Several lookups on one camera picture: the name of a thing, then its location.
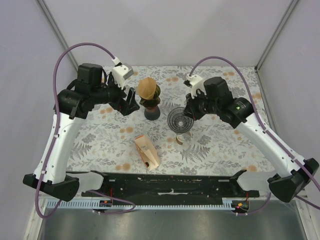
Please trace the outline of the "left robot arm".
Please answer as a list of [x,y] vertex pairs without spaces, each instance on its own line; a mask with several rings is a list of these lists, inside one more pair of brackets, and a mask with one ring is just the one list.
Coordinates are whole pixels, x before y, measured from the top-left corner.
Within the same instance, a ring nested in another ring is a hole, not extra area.
[[123,116],[139,110],[136,91],[125,93],[125,80],[133,75],[133,68],[119,63],[107,74],[101,65],[83,63],[77,78],[57,95],[59,111],[53,115],[50,139],[33,173],[26,174],[23,184],[39,189],[59,200],[69,202],[78,192],[93,190],[103,197],[110,192],[109,182],[97,171],[67,174],[67,163],[82,124],[96,105],[109,104]]

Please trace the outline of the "olive green dripper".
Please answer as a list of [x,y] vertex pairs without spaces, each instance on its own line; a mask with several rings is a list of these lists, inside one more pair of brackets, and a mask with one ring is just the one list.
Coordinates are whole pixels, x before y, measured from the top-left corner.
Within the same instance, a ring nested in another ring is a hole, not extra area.
[[141,97],[139,104],[147,109],[153,109],[161,102],[160,94],[161,89],[158,85],[156,85],[153,97],[151,99],[144,99]]

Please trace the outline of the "brown paper coffee filter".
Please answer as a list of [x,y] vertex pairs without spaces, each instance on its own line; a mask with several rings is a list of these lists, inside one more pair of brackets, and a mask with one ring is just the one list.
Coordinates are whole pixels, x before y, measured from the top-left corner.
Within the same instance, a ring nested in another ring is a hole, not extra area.
[[137,94],[145,100],[152,100],[156,92],[157,83],[151,77],[146,77],[139,81],[137,86]]

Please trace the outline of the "red grey coffee server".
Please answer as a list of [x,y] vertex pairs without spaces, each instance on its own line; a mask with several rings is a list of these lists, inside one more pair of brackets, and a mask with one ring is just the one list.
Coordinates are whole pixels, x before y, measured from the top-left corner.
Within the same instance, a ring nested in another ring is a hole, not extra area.
[[149,121],[155,121],[157,120],[161,115],[161,111],[159,109],[159,105],[150,105],[145,104],[144,105],[144,116]]

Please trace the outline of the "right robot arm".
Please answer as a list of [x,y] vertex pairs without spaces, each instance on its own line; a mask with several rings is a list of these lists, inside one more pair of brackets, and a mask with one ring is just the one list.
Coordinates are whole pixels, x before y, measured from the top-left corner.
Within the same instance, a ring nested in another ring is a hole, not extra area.
[[229,191],[235,197],[246,191],[271,192],[280,201],[289,203],[311,181],[319,163],[305,159],[289,148],[267,124],[258,119],[253,105],[244,97],[234,98],[227,82],[221,77],[204,80],[194,75],[184,81],[190,88],[186,95],[184,115],[200,120],[204,115],[214,114],[220,120],[246,136],[274,167],[271,172],[239,171]]

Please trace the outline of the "grey clear dripper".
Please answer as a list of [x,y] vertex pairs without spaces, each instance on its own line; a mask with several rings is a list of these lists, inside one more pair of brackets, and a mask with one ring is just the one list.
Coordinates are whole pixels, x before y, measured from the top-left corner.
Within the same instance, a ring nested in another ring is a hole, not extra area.
[[184,115],[183,107],[176,107],[169,112],[167,124],[174,133],[184,134],[191,130],[194,120]]

